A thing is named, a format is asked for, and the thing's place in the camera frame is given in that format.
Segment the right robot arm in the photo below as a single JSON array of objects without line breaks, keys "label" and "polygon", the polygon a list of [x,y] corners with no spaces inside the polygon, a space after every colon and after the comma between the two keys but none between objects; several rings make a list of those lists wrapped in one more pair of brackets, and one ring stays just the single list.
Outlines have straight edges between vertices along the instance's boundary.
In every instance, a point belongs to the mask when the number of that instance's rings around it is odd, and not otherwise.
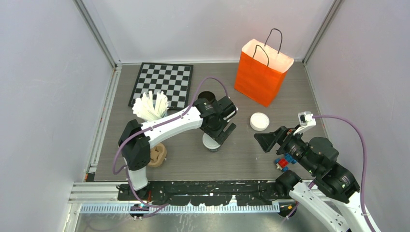
[{"label": "right robot arm", "polygon": [[339,152],[327,138],[314,137],[309,142],[302,140],[303,132],[309,129],[310,126],[282,126],[274,132],[256,133],[254,138],[264,152],[279,145],[277,154],[289,154],[307,170],[318,190],[331,199],[340,213],[316,197],[291,170],[286,170],[276,179],[278,196],[298,201],[330,231],[378,232],[379,228],[364,203],[364,185],[337,162]]}]

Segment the white sip lid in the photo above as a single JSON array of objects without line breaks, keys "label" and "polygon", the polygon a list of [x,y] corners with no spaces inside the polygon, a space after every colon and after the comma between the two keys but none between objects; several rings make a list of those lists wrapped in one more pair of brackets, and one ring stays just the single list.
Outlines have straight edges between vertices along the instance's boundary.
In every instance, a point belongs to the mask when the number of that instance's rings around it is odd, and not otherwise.
[{"label": "white sip lid", "polygon": [[203,134],[202,137],[202,141],[203,141],[203,145],[209,145],[209,146],[214,146],[214,145],[218,145],[218,143],[212,139],[209,135],[207,135],[206,133]]}]

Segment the white cup lid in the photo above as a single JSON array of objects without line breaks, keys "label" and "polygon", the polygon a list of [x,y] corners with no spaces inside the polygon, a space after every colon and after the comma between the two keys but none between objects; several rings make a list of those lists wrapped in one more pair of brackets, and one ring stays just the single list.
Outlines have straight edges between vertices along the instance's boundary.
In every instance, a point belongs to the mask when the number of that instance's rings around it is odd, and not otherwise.
[{"label": "white cup lid", "polygon": [[268,128],[270,120],[266,114],[256,112],[251,115],[249,123],[255,131],[264,131]]}]

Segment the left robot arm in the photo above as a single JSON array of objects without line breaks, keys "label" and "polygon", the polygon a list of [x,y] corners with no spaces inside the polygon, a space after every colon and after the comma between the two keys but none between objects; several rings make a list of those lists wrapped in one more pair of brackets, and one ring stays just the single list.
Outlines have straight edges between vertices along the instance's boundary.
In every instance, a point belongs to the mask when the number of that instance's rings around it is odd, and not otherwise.
[{"label": "left robot arm", "polygon": [[200,98],[192,105],[173,115],[151,122],[129,121],[118,142],[116,156],[122,156],[126,163],[126,174],[130,180],[130,194],[143,200],[148,194],[146,167],[150,162],[150,151],[156,145],[189,130],[203,131],[203,144],[210,151],[217,151],[236,124],[230,120],[238,108],[228,96],[208,101]]}]

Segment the black paper cup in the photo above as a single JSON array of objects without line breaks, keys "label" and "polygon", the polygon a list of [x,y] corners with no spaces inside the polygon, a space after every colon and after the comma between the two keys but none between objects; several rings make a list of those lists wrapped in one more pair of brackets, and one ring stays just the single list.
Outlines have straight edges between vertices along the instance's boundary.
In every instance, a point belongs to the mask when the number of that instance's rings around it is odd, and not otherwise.
[{"label": "black paper cup", "polygon": [[206,147],[210,152],[218,152],[219,149],[220,149],[220,147],[221,147],[221,145],[214,145],[214,146],[206,145],[205,147]]},{"label": "black paper cup", "polygon": [[209,102],[212,102],[216,99],[216,96],[211,91],[203,91],[198,95],[198,99],[206,99]]}]

